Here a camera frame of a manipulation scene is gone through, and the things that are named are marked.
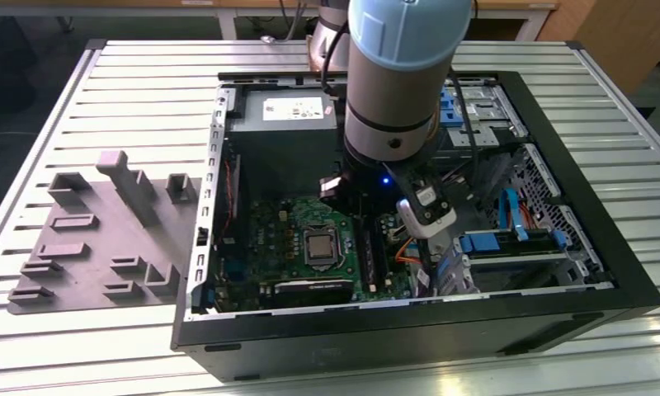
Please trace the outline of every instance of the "black cable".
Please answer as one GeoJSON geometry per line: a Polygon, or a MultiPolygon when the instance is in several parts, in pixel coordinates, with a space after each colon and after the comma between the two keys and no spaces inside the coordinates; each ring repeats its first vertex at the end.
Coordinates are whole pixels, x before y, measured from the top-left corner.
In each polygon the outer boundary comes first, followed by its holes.
{"type": "Polygon", "coordinates": [[[291,29],[291,22],[288,21],[287,6],[284,6],[284,0],[279,0],[279,5],[281,7],[281,15],[284,16],[285,27],[291,29]]]}
{"type": "Polygon", "coordinates": [[[343,35],[350,32],[350,24],[348,22],[343,23],[343,27],[335,34],[332,41],[330,43],[328,53],[326,54],[326,59],[323,61],[323,68],[320,69],[320,86],[323,87],[323,92],[331,95],[332,97],[336,95],[335,89],[332,89],[331,85],[328,85],[328,68],[331,67],[331,58],[332,54],[335,54],[335,48],[338,47],[338,43],[340,43],[340,39],[343,35]]]}
{"type": "Polygon", "coordinates": [[[476,171],[480,165],[480,154],[476,148],[475,131],[472,130],[472,121],[470,120],[470,114],[467,112],[467,104],[464,102],[463,86],[455,73],[455,69],[450,67],[450,79],[455,85],[455,92],[458,101],[460,102],[462,120],[464,121],[464,129],[467,130],[467,136],[470,139],[470,148],[472,149],[472,183],[476,182],[476,171]]]}

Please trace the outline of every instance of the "orange wire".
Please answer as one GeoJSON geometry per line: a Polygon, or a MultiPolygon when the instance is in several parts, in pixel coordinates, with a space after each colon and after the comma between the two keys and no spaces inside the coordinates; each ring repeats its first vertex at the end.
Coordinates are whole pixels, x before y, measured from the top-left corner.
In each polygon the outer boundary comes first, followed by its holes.
{"type": "Polygon", "coordinates": [[[404,254],[406,248],[408,248],[408,245],[411,244],[414,238],[408,238],[408,240],[404,243],[404,246],[400,247],[399,251],[396,252],[396,256],[394,256],[394,260],[396,262],[400,262],[402,258],[408,259],[408,257],[402,257],[402,254],[404,254]]]}
{"type": "Polygon", "coordinates": [[[399,262],[415,262],[416,264],[423,264],[419,259],[411,257],[400,257],[399,262]]]}
{"type": "Polygon", "coordinates": [[[228,185],[228,219],[224,222],[223,231],[220,232],[220,237],[217,238],[217,243],[223,240],[223,236],[229,227],[229,221],[232,220],[232,172],[229,171],[229,161],[224,162],[224,167],[227,170],[227,185],[228,185]]]}

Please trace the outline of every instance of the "aluminum table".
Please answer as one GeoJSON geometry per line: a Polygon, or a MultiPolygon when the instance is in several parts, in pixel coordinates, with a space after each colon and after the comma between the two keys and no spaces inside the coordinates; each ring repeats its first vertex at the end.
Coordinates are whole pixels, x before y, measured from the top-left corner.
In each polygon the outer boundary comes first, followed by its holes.
{"type": "MultiPolygon", "coordinates": [[[[124,149],[151,179],[200,177],[217,73],[307,70],[306,42],[109,41],[79,61],[0,206],[0,391],[15,394],[660,394],[660,309],[546,353],[221,386],[169,350],[173,305],[12,316],[7,297],[52,204],[57,172],[124,149]]],[[[466,42],[458,70],[522,72],[660,288],[660,138],[584,50],[466,42]]]]}

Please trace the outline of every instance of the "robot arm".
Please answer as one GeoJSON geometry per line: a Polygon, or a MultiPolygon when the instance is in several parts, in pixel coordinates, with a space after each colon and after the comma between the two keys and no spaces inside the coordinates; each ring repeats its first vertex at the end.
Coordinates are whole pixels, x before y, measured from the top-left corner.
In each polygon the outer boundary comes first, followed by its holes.
{"type": "Polygon", "coordinates": [[[346,183],[336,185],[354,190],[346,196],[366,197],[350,206],[368,210],[387,200],[372,180],[391,176],[396,209],[415,238],[430,238],[456,218],[426,163],[438,149],[439,94],[470,13],[470,0],[350,3],[346,183]]]}

